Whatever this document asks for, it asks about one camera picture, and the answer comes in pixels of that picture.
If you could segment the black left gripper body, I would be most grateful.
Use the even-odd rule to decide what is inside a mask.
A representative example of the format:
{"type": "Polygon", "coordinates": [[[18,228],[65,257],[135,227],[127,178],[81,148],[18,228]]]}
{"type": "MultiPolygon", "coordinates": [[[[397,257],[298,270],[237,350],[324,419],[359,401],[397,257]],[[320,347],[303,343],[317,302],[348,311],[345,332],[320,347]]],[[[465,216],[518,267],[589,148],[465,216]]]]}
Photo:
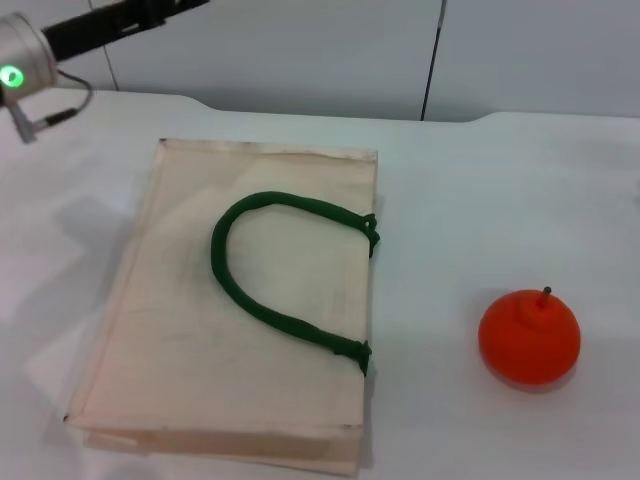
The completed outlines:
{"type": "Polygon", "coordinates": [[[170,16],[169,1],[120,1],[46,27],[54,58],[63,62],[146,30],[170,16]]]}

